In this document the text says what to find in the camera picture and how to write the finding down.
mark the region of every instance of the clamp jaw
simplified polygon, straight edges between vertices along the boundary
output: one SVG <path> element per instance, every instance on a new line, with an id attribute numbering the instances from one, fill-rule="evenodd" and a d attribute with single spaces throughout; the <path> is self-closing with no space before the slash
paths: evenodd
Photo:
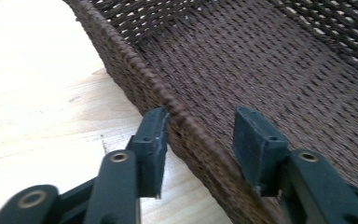
<path id="1" fill-rule="evenodd" d="M 0 211 L 0 223 L 140 223 L 140 197 L 160 198 L 167 152 L 168 114 L 147 112 L 125 150 L 103 157 L 98 176 L 60 195 L 51 185 L 17 193 Z"/>
<path id="2" fill-rule="evenodd" d="M 232 149 L 247 182 L 277 197 L 291 223 L 358 223 L 358 189 L 319 153 L 297 149 L 253 109 L 236 109 Z"/>

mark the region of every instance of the light wood surface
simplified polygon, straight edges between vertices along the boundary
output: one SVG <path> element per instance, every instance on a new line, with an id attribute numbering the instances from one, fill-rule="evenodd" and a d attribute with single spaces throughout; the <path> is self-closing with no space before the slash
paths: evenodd
<path id="1" fill-rule="evenodd" d="M 0 1 L 0 207 L 32 185 L 93 178 L 141 120 L 64 2 Z M 171 151 L 162 200 L 142 209 L 143 223 L 230 223 Z"/>

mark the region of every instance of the woven basket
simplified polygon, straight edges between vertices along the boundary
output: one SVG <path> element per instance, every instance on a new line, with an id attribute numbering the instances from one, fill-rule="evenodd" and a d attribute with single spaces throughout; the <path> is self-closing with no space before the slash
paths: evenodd
<path id="1" fill-rule="evenodd" d="M 65 0 L 141 113 L 171 113 L 172 150 L 234 223 L 281 222 L 233 157 L 249 106 L 358 187 L 358 1 Z"/>

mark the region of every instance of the wicker basket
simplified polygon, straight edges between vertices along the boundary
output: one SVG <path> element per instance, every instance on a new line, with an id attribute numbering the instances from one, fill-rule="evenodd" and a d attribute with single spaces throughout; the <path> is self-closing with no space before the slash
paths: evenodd
<path id="1" fill-rule="evenodd" d="M 141 113 L 171 113 L 170 144 L 234 223 L 280 222 L 230 150 L 250 106 L 358 187 L 358 1 L 65 0 Z"/>

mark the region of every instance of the brown wicker basket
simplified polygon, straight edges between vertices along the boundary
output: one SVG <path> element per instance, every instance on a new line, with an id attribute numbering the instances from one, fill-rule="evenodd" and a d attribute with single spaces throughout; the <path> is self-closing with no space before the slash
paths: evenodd
<path id="1" fill-rule="evenodd" d="M 65 0 L 141 113 L 234 223 L 281 222 L 241 176 L 234 109 L 264 114 L 358 187 L 358 1 Z"/>

